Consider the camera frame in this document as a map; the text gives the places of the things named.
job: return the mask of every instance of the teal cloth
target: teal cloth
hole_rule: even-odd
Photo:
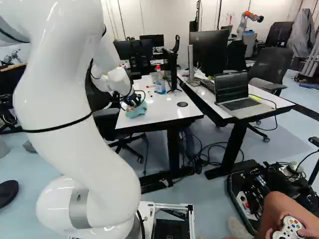
[[[148,111],[148,104],[143,101],[140,106],[137,106],[133,111],[126,111],[125,115],[128,118],[135,118],[140,115],[145,115]]]

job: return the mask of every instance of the silver metal band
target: silver metal band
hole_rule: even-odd
[[[87,200],[89,189],[75,187],[72,191],[69,205],[71,224],[76,229],[92,228],[87,217]]]

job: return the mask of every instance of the towel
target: towel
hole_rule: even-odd
[[[148,111],[148,105],[145,101],[143,101],[141,105],[137,106],[136,108],[127,107],[125,115],[128,118],[135,118],[140,115],[145,115],[147,111]]]

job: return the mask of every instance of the chair armrest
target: chair armrest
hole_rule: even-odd
[[[249,81],[249,84],[257,88],[263,89],[268,92],[274,92],[276,90],[286,89],[287,86],[281,84],[274,84],[269,81],[262,80],[260,78],[253,78]]]

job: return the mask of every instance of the laptop screen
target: laptop screen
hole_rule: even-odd
[[[246,71],[215,75],[216,103],[248,97]]]

